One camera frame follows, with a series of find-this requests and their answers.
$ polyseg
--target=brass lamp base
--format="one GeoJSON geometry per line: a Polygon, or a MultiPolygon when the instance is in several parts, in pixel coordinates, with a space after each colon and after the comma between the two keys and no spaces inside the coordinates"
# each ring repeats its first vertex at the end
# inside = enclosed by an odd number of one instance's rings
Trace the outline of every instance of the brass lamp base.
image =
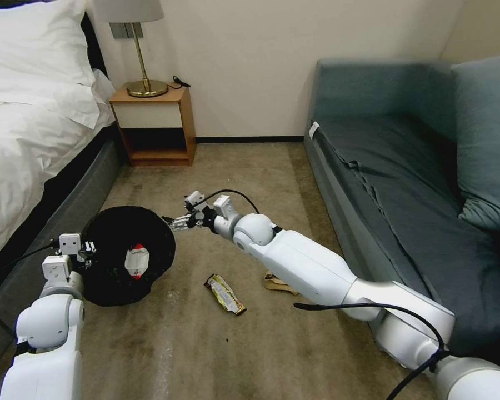
{"type": "Polygon", "coordinates": [[[128,94],[133,97],[155,97],[168,92],[168,86],[161,81],[130,82],[126,87],[128,94]]]}

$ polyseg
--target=sofa seat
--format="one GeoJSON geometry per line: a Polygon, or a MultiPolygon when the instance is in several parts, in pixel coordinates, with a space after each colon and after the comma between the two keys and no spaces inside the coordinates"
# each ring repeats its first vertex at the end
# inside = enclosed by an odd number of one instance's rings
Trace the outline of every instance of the sofa seat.
{"type": "Polygon", "coordinates": [[[450,349],[500,339],[500,251],[457,218],[455,143],[406,114],[317,122],[313,140],[398,276],[456,314],[450,349]]]}

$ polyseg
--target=sofa tag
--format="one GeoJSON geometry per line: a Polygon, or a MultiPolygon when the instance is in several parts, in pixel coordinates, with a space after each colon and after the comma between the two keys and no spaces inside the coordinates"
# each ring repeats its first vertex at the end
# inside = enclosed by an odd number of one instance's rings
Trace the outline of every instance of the sofa tag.
{"type": "Polygon", "coordinates": [[[311,125],[311,128],[309,128],[309,137],[311,140],[313,140],[313,135],[317,131],[318,128],[321,126],[317,123],[317,121],[313,122],[313,125],[311,125]]]}

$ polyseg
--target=beige carpet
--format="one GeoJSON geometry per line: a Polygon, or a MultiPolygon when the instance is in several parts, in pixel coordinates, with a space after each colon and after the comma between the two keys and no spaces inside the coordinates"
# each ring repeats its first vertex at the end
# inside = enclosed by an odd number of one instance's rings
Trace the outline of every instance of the beige carpet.
{"type": "MultiPolygon", "coordinates": [[[[301,143],[203,144],[192,167],[122,169],[105,207],[184,213],[183,195],[238,189],[283,228],[340,252],[301,143]]],[[[251,209],[234,196],[238,210],[251,209]]],[[[263,267],[207,229],[180,232],[176,259],[137,304],[86,304],[83,399],[383,400],[406,375],[365,323],[292,307],[263,288],[263,267]],[[221,274],[248,311],[225,312],[203,287],[221,274]]],[[[0,363],[0,377],[8,360],[0,363]]],[[[400,399],[433,399],[426,377],[400,399]]]]}

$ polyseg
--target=trash bin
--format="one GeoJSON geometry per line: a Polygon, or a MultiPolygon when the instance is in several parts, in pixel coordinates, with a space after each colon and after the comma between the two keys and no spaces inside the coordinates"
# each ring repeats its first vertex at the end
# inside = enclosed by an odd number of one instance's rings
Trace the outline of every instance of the trash bin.
{"type": "Polygon", "coordinates": [[[157,214],[143,207],[108,208],[85,227],[82,237],[94,242],[96,253],[83,276],[84,296],[99,306],[122,306],[141,300],[174,260],[176,243],[171,229],[157,214]],[[144,247],[148,268],[140,278],[125,267],[126,255],[144,247]]]}

